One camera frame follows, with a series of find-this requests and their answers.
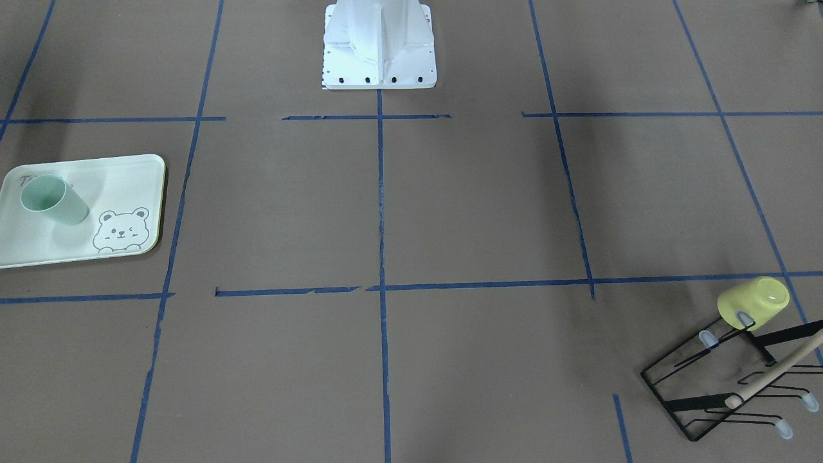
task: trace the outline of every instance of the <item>gray floor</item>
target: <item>gray floor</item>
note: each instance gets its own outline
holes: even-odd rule
[[[639,372],[746,274],[823,317],[823,8],[429,0],[437,87],[376,95],[328,3],[0,3],[0,173],[168,165],[152,251],[0,271],[0,460],[820,459]]]

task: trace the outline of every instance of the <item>tray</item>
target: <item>tray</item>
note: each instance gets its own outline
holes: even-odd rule
[[[82,222],[62,225],[23,208],[20,192],[43,174],[60,175],[86,201]],[[164,188],[156,154],[15,167],[0,189],[0,269],[148,252],[159,238]]]

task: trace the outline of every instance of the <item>blue grid line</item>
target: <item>blue grid line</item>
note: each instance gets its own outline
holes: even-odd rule
[[[189,117],[107,117],[87,119],[10,119],[9,124],[112,124],[135,122],[196,122],[196,116]],[[207,116],[200,119],[202,122],[222,122],[225,116]]]
[[[95,294],[90,296],[47,296],[47,297],[4,297],[0,298],[0,305],[3,304],[40,304],[43,302],[92,302],[92,301],[134,301],[134,300],[155,300],[163,297],[161,292],[149,292],[146,294]]]
[[[451,115],[292,115],[282,120],[452,119]]]
[[[638,111],[638,112],[593,112],[593,113],[527,113],[520,112],[525,118],[583,118],[583,117],[717,117],[757,116],[757,117],[799,117],[823,116],[823,111]]]
[[[215,19],[214,32],[212,33],[212,46],[209,49],[208,61],[206,62],[206,72],[203,76],[202,90],[200,91],[200,103],[198,105],[197,120],[194,122],[194,131],[192,134],[192,144],[188,150],[188,163],[186,164],[186,174],[183,179],[183,188],[180,192],[180,202],[177,207],[177,221],[174,224],[174,235],[171,241],[171,251],[169,252],[169,269],[165,274],[165,281],[163,282],[163,297],[160,298],[160,307],[157,310],[157,323],[155,325],[154,345],[151,351],[151,366],[146,374],[146,383],[143,386],[143,394],[140,400],[140,414],[137,416],[137,428],[134,432],[134,443],[132,445],[131,463],[137,463],[137,454],[140,451],[140,441],[143,434],[143,425],[146,422],[146,411],[149,404],[149,393],[151,392],[151,382],[154,376],[154,369],[157,363],[157,350],[160,347],[160,324],[163,322],[165,315],[165,306],[168,301],[166,294],[169,292],[171,286],[171,275],[174,271],[174,257],[177,255],[177,245],[180,238],[180,228],[183,224],[183,213],[186,204],[186,188],[188,187],[188,178],[192,172],[192,162],[194,161],[194,153],[197,150],[198,137],[200,136],[200,123],[203,117],[203,108],[206,105],[206,94],[208,91],[209,77],[212,73],[212,64],[214,62],[214,53],[217,48],[217,37],[220,33],[220,22],[223,16],[223,2],[220,0],[217,5],[217,18]]]
[[[335,292],[353,292],[360,286],[332,286],[326,288],[285,288],[285,289],[250,289],[240,291],[221,291],[215,289],[215,297],[247,297],[247,296],[281,296],[285,294],[329,294]]]
[[[555,123],[555,133],[557,135],[557,145],[560,148],[560,159],[563,161],[563,172],[566,176],[566,181],[569,183],[569,196],[571,197],[571,210],[574,213],[574,221],[577,222],[577,233],[580,237],[580,251],[583,254],[583,263],[586,268],[586,277],[588,278],[588,290],[594,296],[594,281],[592,277],[592,267],[588,262],[588,252],[586,251],[586,239],[583,235],[583,224],[580,223],[580,212],[577,209],[577,199],[574,197],[574,186],[571,181],[571,172],[569,170],[569,161],[565,155],[565,145],[563,144],[563,134],[560,132],[560,119],[557,117],[557,107],[555,106],[554,93],[551,91],[551,79],[549,78],[549,68],[546,65],[546,55],[543,53],[543,40],[540,38],[540,28],[537,27],[537,15],[534,12],[534,1],[528,0],[528,7],[532,13],[532,26],[534,27],[534,38],[537,40],[537,52],[540,54],[540,64],[543,67],[543,79],[546,81],[546,93],[549,96],[549,106],[551,107],[552,119]]]
[[[392,463],[392,419],[388,398],[388,325],[386,322],[386,195],[384,188],[383,91],[377,90],[377,171],[380,212],[380,352],[383,362],[383,446],[385,463]]]
[[[611,396],[615,401],[617,423],[620,424],[620,435],[621,439],[623,439],[623,451],[625,452],[625,461],[626,463],[632,463],[633,461],[631,459],[631,446],[629,445],[629,435],[625,431],[625,420],[623,419],[623,409],[620,406],[620,396],[617,394],[612,394]]]
[[[26,62],[26,67],[23,68],[23,75],[20,76],[20,81],[17,83],[17,89],[14,91],[14,97],[12,98],[12,103],[8,106],[8,111],[6,112],[6,117],[3,119],[2,126],[0,126],[0,140],[2,140],[3,135],[6,134],[6,129],[8,128],[8,122],[12,118],[12,113],[14,112],[14,108],[17,106],[17,100],[20,99],[20,93],[23,91],[23,85],[26,84],[26,78],[29,76],[29,71],[31,70],[31,64],[35,61],[35,56],[37,56],[37,51],[40,49],[40,43],[43,42],[43,36],[46,33],[46,28],[49,27],[49,20],[51,19],[51,14],[54,11],[54,4],[57,0],[52,0],[49,4],[49,9],[46,11],[46,17],[43,19],[43,26],[40,27],[40,33],[37,35],[37,41],[35,41],[35,47],[31,49],[31,54],[29,55],[29,61]]]
[[[774,257],[777,259],[778,265],[780,266],[780,270],[783,273],[783,277],[786,279],[786,286],[788,287],[788,291],[791,294],[792,299],[794,300],[794,306],[795,308],[797,308],[797,313],[800,315],[800,320],[804,324],[808,323],[808,319],[806,318],[806,312],[803,310],[800,298],[797,297],[797,292],[795,291],[792,279],[789,277],[788,270],[786,269],[786,264],[783,262],[783,257],[780,255],[780,251],[777,247],[777,242],[774,240],[774,236],[772,235],[769,223],[766,221],[766,216],[763,212],[763,208],[760,206],[760,200],[757,198],[755,188],[751,184],[751,179],[749,178],[749,175],[746,172],[746,167],[743,165],[743,160],[740,156],[739,150],[737,149],[737,144],[735,143],[734,137],[732,136],[732,130],[728,126],[726,116],[723,115],[723,110],[720,107],[720,101],[718,100],[717,94],[714,92],[712,82],[709,80],[709,74],[706,72],[706,67],[703,65],[703,60],[700,58],[700,54],[697,52],[697,45],[695,45],[695,41],[691,36],[691,32],[689,31],[689,26],[686,24],[686,18],[683,16],[683,11],[681,11],[680,5],[677,3],[677,0],[672,0],[672,4],[674,5],[675,10],[677,11],[677,16],[680,18],[680,23],[683,25],[683,30],[686,33],[686,38],[689,40],[689,45],[691,46],[691,51],[692,53],[694,53],[695,59],[697,60],[697,64],[700,67],[700,73],[703,74],[703,79],[706,82],[706,86],[709,88],[709,94],[712,96],[714,106],[715,108],[717,108],[717,111],[720,115],[720,121],[723,123],[723,129],[726,131],[726,137],[728,138],[728,142],[732,146],[734,157],[737,160],[737,166],[740,168],[740,173],[743,175],[743,180],[746,182],[746,187],[749,189],[749,195],[751,196],[751,200],[755,204],[757,215],[760,216],[760,222],[763,224],[766,236],[769,238],[769,243],[771,244],[772,251],[774,252]],[[823,354],[821,354],[821,351],[819,349],[816,349],[815,352],[817,354],[817,360],[820,362],[821,365],[823,365]]]
[[[615,278],[594,278],[595,284],[625,284],[625,283],[671,283],[688,281],[726,281],[756,278],[767,276],[773,278],[783,278],[782,272],[760,272],[747,274],[702,274],[702,275],[662,275],[649,277],[615,277]],[[823,270],[788,272],[791,278],[823,277]],[[465,282],[465,283],[410,283],[410,284],[386,284],[385,290],[389,291],[426,291],[430,289],[477,289],[477,288],[529,288],[544,286],[578,286],[588,285],[587,278],[554,279],[554,280],[520,280],[520,281],[486,281],[486,282]],[[362,286],[334,286],[325,288],[285,288],[285,289],[251,289],[240,291],[220,291],[215,292],[216,297],[247,297],[247,296],[278,296],[285,294],[321,294],[334,292],[354,292]],[[367,292],[380,291],[381,286],[376,284],[365,290]]]

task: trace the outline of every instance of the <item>white mounting plate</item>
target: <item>white mounting plate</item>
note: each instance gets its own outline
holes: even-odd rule
[[[326,7],[325,27],[335,5]],[[421,5],[431,29],[431,8]],[[437,83],[435,46],[409,47],[399,59],[388,64],[383,82],[377,82],[378,63],[369,63],[348,47],[324,45],[323,88],[329,90],[369,90],[378,88],[431,88]]]
[[[43,174],[63,177],[86,201],[82,222],[62,225],[23,208],[24,185]],[[17,166],[0,189],[0,269],[148,252],[159,237],[164,187],[156,154]]]

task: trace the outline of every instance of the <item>mint green cup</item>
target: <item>mint green cup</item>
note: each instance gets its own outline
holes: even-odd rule
[[[20,203],[28,211],[64,225],[77,225],[89,215],[89,207],[61,177],[40,175],[26,184]]]

